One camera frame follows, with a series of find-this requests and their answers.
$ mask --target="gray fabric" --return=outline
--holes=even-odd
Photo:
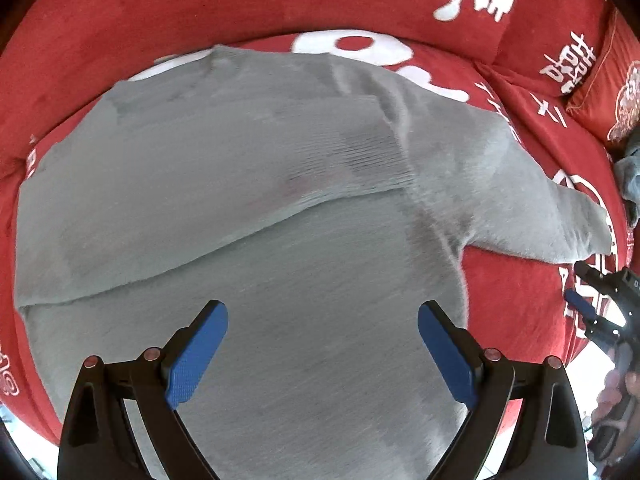
[[[547,262],[609,253],[602,208],[550,182],[505,131],[382,68],[218,47],[119,83],[41,161],[20,192],[16,305],[156,276],[387,189],[460,242]]]
[[[631,132],[625,156],[613,165],[613,173],[625,200],[626,221],[635,228],[640,216],[640,124]]]
[[[117,85],[42,161],[17,299],[60,416],[86,355],[130,359],[217,298],[229,332],[179,411],[222,478],[423,479],[465,412],[418,306],[465,326],[465,244],[572,262],[610,252],[604,219],[497,114],[351,60],[216,48]]]

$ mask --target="blue gripper pad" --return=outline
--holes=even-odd
[[[191,399],[228,326],[226,306],[218,303],[169,371],[164,397],[172,410]]]
[[[418,310],[418,332],[453,398],[473,409],[478,402],[473,370],[426,304]]]
[[[582,317],[588,321],[594,320],[598,317],[598,313],[596,309],[593,307],[591,303],[585,300],[580,294],[578,294],[574,289],[569,288],[564,292],[564,299],[568,304],[570,304],[575,310],[582,314]]]

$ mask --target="gray sweater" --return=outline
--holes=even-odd
[[[217,47],[117,84],[47,154],[15,300],[60,416],[84,357],[134,358],[215,298],[228,334],[179,412],[222,478],[423,479],[465,409],[419,305],[465,326],[465,245],[574,262],[610,252],[604,218],[497,114],[357,61]]]

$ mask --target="orange pillow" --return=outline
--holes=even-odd
[[[614,152],[624,150],[638,124],[640,42],[617,9],[611,14],[601,57],[566,111]]]

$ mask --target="screw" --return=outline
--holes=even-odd
[[[82,366],[84,366],[85,368],[93,368],[97,364],[98,364],[98,356],[90,355],[87,359],[84,360],[84,363],[82,363]]]
[[[155,361],[160,357],[160,349],[152,346],[151,348],[147,348],[143,355],[147,361]]]
[[[502,358],[502,354],[500,353],[499,350],[495,349],[495,348],[487,348],[484,351],[484,357],[486,357],[487,359],[489,359],[489,361],[492,362],[497,362]]]
[[[562,368],[562,361],[560,360],[559,357],[556,357],[555,355],[551,355],[547,357],[546,363],[552,368],[554,368],[555,370],[559,370],[560,368]]]

